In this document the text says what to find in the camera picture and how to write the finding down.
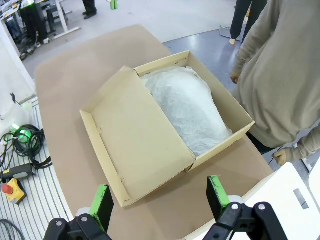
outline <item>hand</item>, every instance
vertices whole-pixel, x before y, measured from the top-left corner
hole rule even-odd
[[[231,45],[235,45],[236,40],[231,38],[230,41],[229,41],[229,43],[230,43]]]
[[[288,162],[285,148],[275,152],[273,157],[280,166],[283,166],[286,162]]]
[[[235,73],[233,71],[230,73],[230,78],[234,84],[238,84],[239,77],[240,77],[240,74],[238,73]]]

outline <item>brown paper tabletop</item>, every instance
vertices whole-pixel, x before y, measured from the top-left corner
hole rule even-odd
[[[75,215],[91,206],[107,184],[79,109],[124,65],[138,67],[170,51],[140,25],[89,40],[41,64],[36,89],[54,169]],[[247,137],[195,170],[182,172],[147,197],[121,208],[114,197],[108,234],[114,240],[175,240],[213,218],[206,197],[208,175],[220,175],[229,195],[243,196],[271,168]]]

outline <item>cardboard box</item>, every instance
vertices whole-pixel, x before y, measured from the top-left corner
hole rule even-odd
[[[206,81],[232,136],[195,158],[140,77],[190,66]],[[177,174],[193,170],[242,138],[254,121],[219,80],[189,51],[135,69],[123,67],[80,110],[94,151],[122,207],[133,204]]]

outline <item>white plastic wrap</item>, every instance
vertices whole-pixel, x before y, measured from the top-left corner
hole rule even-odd
[[[141,80],[196,157],[232,135],[209,86],[192,68],[168,67]]]

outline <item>table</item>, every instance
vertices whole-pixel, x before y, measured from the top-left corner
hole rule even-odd
[[[308,208],[303,209],[294,191],[299,189],[299,198],[303,198]],[[243,200],[249,207],[256,203],[267,202],[277,215],[280,224],[289,240],[317,239],[320,235],[320,213],[295,167],[286,163],[273,175],[262,180]],[[206,225],[185,237],[186,240],[202,240],[216,221],[213,219]],[[233,240],[249,240],[244,232],[236,232]]]
[[[312,171],[309,174],[308,180],[308,189],[311,192],[314,202],[317,205],[318,210],[320,211],[320,158],[317,160],[315,166],[312,168]]]
[[[102,35],[42,63],[36,89],[54,168],[73,214],[89,207],[107,179],[79,109],[123,65],[135,68],[171,53],[140,25]],[[121,208],[114,197],[112,239],[181,239],[213,216],[206,197],[208,175],[220,175],[230,195],[246,194],[272,173],[247,137],[137,203]]]
[[[43,1],[45,0],[36,0],[35,1],[35,4],[39,4],[39,3],[42,3]],[[19,10],[19,5],[20,3],[19,2],[16,2],[17,3],[17,7],[15,8],[10,8],[8,9],[7,11],[3,12],[3,14],[0,16],[1,20],[5,20],[7,17],[10,17],[11,15],[15,14],[18,10]]]

